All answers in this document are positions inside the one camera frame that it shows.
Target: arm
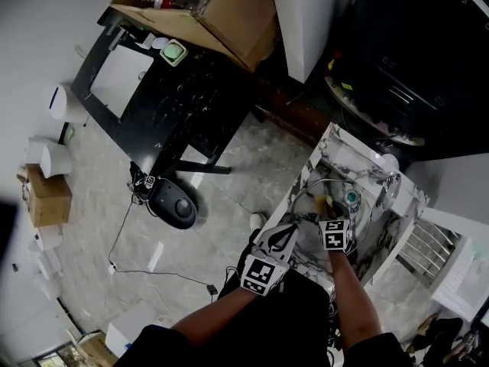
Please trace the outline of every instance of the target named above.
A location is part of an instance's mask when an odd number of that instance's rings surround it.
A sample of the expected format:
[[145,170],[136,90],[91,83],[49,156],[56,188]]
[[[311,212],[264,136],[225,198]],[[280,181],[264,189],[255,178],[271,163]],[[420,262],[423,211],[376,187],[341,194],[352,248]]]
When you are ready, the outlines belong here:
[[253,292],[238,287],[216,302],[183,318],[173,325],[172,329],[182,333],[192,345],[201,345],[226,326],[256,297],[257,295]]
[[335,281],[336,305],[343,349],[382,334],[374,305],[361,286],[345,253],[329,252]]

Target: black desk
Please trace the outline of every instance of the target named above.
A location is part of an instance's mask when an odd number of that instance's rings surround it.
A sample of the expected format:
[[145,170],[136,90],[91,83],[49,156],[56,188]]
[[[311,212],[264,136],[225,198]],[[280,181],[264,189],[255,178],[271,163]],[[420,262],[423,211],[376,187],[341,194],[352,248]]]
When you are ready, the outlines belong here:
[[[248,74],[225,56],[188,43],[183,44],[189,55],[171,67],[157,50],[141,49],[125,33],[119,44],[154,62],[118,119],[90,92],[119,28],[108,32],[102,32],[71,87],[93,119],[146,174],[228,174],[228,167],[215,163],[253,105]],[[189,144],[207,164],[180,160]]]

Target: white box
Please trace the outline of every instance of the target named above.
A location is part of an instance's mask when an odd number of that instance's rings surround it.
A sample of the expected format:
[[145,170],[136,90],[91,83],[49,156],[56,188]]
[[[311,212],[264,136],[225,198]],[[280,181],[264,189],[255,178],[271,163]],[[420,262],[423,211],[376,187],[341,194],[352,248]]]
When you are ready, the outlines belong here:
[[109,325],[105,344],[120,358],[141,334],[141,331],[157,320],[159,314],[145,302],[120,314]]

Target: desk leg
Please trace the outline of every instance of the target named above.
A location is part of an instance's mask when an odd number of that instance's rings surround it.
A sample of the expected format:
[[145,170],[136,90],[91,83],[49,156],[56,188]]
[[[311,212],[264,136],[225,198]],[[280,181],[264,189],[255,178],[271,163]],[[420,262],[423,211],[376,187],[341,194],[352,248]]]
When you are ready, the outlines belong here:
[[176,171],[190,171],[194,173],[209,173],[209,174],[229,174],[230,167],[215,166],[213,164],[202,164],[188,161],[178,161]]

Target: open cardboard box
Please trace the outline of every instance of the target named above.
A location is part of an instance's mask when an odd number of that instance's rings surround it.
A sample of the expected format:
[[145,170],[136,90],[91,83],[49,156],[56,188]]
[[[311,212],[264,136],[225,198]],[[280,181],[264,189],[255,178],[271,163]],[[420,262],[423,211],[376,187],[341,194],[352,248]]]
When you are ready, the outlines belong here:
[[142,0],[111,6],[142,25],[217,50],[253,72],[280,38],[274,0],[208,0],[198,11],[141,8]]
[[27,164],[31,191],[28,209],[34,227],[68,223],[71,190],[62,175],[45,178],[39,164]]

